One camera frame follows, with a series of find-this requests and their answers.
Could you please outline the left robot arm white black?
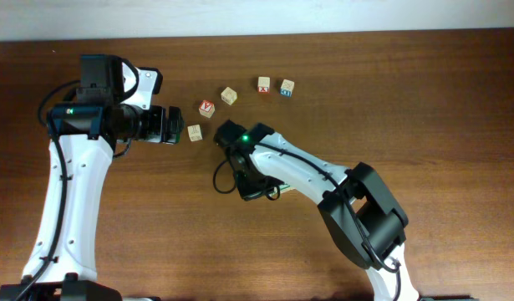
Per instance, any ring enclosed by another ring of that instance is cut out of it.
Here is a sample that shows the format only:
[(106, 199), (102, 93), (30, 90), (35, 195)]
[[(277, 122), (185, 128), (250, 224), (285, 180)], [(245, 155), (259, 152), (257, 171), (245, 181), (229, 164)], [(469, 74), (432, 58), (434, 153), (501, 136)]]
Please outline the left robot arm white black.
[(1, 300), (121, 300), (97, 281), (95, 235), (104, 179), (119, 144), (175, 145), (185, 126), (181, 109), (151, 103), (158, 69), (135, 67), (109, 54), (84, 54), (80, 79), (38, 120), (50, 138), (50, 173), (36, 243), (18, 284), (0, 287)]

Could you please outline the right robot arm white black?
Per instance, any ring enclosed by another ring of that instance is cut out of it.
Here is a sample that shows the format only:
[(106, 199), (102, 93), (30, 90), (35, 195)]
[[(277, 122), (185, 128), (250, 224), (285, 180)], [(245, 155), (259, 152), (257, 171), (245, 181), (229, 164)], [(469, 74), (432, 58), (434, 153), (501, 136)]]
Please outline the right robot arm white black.
[(258, 123), (247, 130), (227, 120), (214, 135), (241, 199), (276, 201), (293, 189), (313, 201), (338, 250), (368, 275), (376, 300), (418, 300), (405, 263), (409, 224), (376, 170), (321, 160)]

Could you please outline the wooden block plain drawing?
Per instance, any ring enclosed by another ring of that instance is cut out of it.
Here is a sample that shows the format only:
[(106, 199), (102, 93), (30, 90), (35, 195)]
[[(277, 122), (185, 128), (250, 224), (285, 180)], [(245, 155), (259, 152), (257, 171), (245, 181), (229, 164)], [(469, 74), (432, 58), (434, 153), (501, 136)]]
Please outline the wooden block plain drawing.
[(187, 127), (188, 135), (191, 142), (203, 140), (203, 135), (200, 125), (190, 125)]

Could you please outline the wooden block red A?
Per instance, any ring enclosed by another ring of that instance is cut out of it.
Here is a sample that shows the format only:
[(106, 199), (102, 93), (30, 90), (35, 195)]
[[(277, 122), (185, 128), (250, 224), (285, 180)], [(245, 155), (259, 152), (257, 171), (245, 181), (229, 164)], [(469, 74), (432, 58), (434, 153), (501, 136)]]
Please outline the wooden block red A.
[(214, 115), (215, 105), (211, 101), (204, 99), (199, 105), (198, 110), (202, 116), (210, 119)]

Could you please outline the wooden block yellow side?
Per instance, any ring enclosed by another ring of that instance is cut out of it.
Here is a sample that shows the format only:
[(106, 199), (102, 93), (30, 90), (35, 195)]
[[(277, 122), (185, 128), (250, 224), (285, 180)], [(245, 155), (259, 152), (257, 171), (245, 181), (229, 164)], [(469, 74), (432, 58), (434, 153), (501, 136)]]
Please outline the wooden block yellow side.
[(221, 92), (221, 99), (228, 105), (233, 105), (237, 100), (237, 92), (230, 87), (226, 87)]

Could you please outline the wooden block red X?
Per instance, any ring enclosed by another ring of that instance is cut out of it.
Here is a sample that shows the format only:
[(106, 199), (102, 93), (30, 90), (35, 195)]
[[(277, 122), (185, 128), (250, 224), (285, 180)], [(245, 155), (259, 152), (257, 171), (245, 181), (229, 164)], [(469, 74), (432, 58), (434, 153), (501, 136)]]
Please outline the wooden block red X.
[(268, 93), (270, 90), (271, 79), (269, 77), (259, 76), (257, 79), (257, 92)]

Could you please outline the wooden block blue D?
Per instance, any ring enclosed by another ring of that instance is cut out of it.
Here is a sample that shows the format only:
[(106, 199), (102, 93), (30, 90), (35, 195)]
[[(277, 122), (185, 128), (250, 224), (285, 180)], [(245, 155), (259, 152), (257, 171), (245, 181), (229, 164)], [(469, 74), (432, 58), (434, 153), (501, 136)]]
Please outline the wooden block blue D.
[(280, 87), (280, 94), (283, 96), (291, 97), (295, 83), (292, 80), (284, 79)]

